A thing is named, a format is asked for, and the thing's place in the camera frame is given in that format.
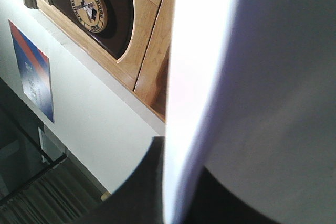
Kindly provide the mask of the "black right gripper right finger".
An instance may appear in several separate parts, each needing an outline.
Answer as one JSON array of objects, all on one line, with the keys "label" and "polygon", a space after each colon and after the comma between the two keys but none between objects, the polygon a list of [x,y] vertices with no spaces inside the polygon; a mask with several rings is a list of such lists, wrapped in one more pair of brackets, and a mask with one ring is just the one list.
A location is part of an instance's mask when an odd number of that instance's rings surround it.
[{"label": "black right gripper right finger", "polygon": [[203,168],[184,223],[275,223],[227,190]]}]

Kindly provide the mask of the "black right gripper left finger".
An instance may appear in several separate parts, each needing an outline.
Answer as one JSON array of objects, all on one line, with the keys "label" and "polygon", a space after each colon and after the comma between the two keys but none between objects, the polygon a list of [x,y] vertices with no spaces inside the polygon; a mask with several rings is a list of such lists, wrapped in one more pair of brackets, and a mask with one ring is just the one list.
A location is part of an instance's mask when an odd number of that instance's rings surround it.
[{"label": "black right gripper left finger", "polygon": [[156,136],[128,179],[79,223],[163,223],[165,137]]}]

